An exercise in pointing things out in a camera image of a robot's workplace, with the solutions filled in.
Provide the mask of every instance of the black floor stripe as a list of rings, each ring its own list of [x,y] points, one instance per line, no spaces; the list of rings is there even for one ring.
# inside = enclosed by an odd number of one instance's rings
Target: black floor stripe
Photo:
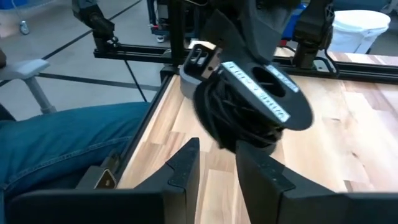
[[[142,0],[138,0],[135,3],[131,4],[130,6],[128,6],[127,8],[123,9],[122,11],[116,13],[115,15],[111,16],[109,18],[109,20],[112,20],[118,16],[120,16],[122,13],[126,12],[127,10],[131,9],[132,7],[136,6],[138,3],[140,3]],[[66,43],[65,45],[57,48],[56,50],[54,50],[53,52],[49,53],[48,55],[42,57],[43,60],[47,60],[50,57],[53,57],[54,55],[56,55],[57,53],[61,52],[62,50],[64,50],[65,48],[71,46],[72,44],[78,42],[80,39],[84,38],[85,36],[87,36],[88,34],[92,33],[92,30],[89,30],[87,32],[85,32],[84,34],[78,36],[77,38],[69,41],[68,43]],[[6,80],[6,81],[2,81],[0,82],[0,87],[4,86],[5,84],[9,83],[10,80]]]
[[[106,86],[116,86],[116,87],[124,87],[124,88],[137,88],[137,85],[134,83],[123,83],[123,82],[114,82],[114,81],[107,81],[107,80],[97,80],[92,78],[82,78],[82,77],[70,77],[67,75],[56,75],[56,74],[49,74],[49,73],[40,73],[38,77],[42,78],[51,78],[57,80],[65,80],[65,81],[72,81],[72,82],[81,82],[81,83],[90,83],[90,84],[98,84],[98,85],[106,85]],[[139,85],[143,90],[150,90],[150,91],[158,91],[159,86],[152,86],[152,85]]]

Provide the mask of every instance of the gray floor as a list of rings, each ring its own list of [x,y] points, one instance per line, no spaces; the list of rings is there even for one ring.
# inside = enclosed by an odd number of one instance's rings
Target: gray floor
[[[42,58],[88,28],[72,15],[71,0],[56,0],[52,3],[23,12],[31,33],[20,35],[19,22],[15,13],[0,12],[0,47],[7,53],[9,62]],[[132,0],[99,1],[106,15],[111,17],[133,4]],[[142,1],[113,20],[116,35],[122,43],[137,45],[158,45],[150,34],[147,20],[146,1]],[[372,48],[373,54],[398,55],[398,19],[392,23],[394,29],[378,38]],[[100,80],[132,83],[124,63],[119,60],[97,59],[92,55],[93,39],[90,35],[82,38],[60,53],[49,58],[51,63],[46,73],[69,75]],[[140,84],[159,86],[159,71],[162,65],[155,63],[130,62]],[[142,101],[136,89],[113,86],[76,83],[48,78],[39,78],[49,100],[58,110],[93,105],[107,105],[130,101]],[[145,90],[151,100],[155,91]],[[39,106],[22,81],[14,80],[0,87],[0,102],[17,119],[26,119],[40,114]]]

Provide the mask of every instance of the wooden table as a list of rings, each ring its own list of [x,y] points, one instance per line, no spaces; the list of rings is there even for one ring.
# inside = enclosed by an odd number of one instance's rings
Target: wooden table
[[[278,55],[289,54],[278,50]],[[334,54],[340,61],[397,65],[398,58]],[[313,126],[284,131],[273,157],[336,192],[398,191],[398,86],[293,77],[315,115]],[[138,142],[119,188],[134,188],[190,138],[200,138],[196,223],[248,224],[234,155],[203,130],[174,76]]]

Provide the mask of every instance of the blue jeans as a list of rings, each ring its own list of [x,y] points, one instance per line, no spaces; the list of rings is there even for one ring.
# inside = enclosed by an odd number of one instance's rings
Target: blue jeans
[[[122,151],[148,107],[124,103],[0,121],[0,223],[5,222],[5,198]]]

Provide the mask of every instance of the white bucket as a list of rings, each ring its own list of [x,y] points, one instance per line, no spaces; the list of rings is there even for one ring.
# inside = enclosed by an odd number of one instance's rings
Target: white bucket
[[[391,18],[381,12],[348,10],[335,12],[331,52],[365,54],[377,37],[388,30]]]

